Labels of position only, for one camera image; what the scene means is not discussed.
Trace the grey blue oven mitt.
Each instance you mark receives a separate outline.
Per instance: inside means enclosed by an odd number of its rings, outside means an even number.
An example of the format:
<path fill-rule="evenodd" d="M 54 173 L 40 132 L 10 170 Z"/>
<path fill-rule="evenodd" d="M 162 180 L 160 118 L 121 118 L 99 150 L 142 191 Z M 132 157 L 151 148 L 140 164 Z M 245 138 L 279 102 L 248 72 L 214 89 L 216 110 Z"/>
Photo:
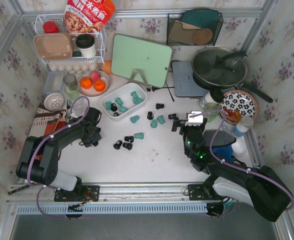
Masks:
<path fill-rule="evenodd" d="M 220 159 L 231 163 L 237 163 L 244 167 L 247 165 L 233 156 L 233 150 L 231 145 L 236 141 L 236 138 L 224 131 L 218 131 L 216 137 L 213 140 L 212 151 Z"/>

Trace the white storage basket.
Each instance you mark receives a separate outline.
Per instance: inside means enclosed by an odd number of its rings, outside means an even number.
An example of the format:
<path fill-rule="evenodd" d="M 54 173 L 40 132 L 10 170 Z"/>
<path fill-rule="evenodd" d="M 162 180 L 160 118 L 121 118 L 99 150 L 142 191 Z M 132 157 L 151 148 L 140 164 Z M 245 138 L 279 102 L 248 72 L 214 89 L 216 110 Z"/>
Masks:
<path fill-rule="evenodd" d="M 132 91 L 136 91 L 136 93 L 138 94 L 138 97 L 143 99 L 142 103 L 140 103 L 140 104 L 133 103 L 134 98 L 131 96 Z M 127 112 L 120 112 L 119 111 L 120 105 L 118 105 L 115 102 L 116 98 L 121 98 L 121 100 L 123 101 L 122 106 L 128 108 Z M 110 101 L 112 104 L 116 104 L 118 110 L 116 112 L 113 112 L 112 110 L 106 110 L 105 103 L 107 101 Z M 145 106 L 146 102 L 147 102 L 146 92 L 138 84 L 128 83 L 128 84 L 118 88 L 117 90 L 109 93 L 108 95 L 104 96 L 100 103 L 101 103 L 101 106 L 102 106 L 103 110 L 105 111 L 106 115 L 111 120 L 113 120 L 115 122 L 119 122 L 127 117 L 132 116 L 134 113 L 141 110 Z"/>

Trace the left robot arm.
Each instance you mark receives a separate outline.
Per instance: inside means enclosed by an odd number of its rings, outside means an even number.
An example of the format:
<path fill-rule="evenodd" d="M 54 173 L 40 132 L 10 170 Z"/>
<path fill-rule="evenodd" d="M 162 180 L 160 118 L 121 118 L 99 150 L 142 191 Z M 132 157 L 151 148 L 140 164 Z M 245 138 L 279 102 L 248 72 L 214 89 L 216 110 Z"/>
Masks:
<path fill-rule="evenodd" d="M 80 118 L 54 133 L 41 137 L 29 136 L 23 145 L 16 167 L 16 176 L 33 186 L 48 186 L 69 192 L 81 188 L 81 179 L 58 169 L 60 152 L 76 140 L 80 146 L 95 147 L 101 140 L 101 128 L 97 125 L 101 111 L 90 107 Z"/>

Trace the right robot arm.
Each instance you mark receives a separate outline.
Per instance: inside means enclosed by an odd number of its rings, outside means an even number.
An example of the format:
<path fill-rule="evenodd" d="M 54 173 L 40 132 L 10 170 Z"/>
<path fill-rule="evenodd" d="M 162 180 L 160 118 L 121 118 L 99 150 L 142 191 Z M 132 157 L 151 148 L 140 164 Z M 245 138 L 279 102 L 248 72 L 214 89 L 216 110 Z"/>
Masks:
<path fill-rule="evenodd" d="M 186 120 L 176 118 L 172 131 L 179 131 L 183 137 L 184 154 L 194 169 L 208 174 L 203 188 L 209 199 L 221 196 L 247 203 L 270 222 L 293 208 L 293 194 L 270 167 L 245 167 L 225 160 L 206 146 L 206 123 L 188 125 Z"/>

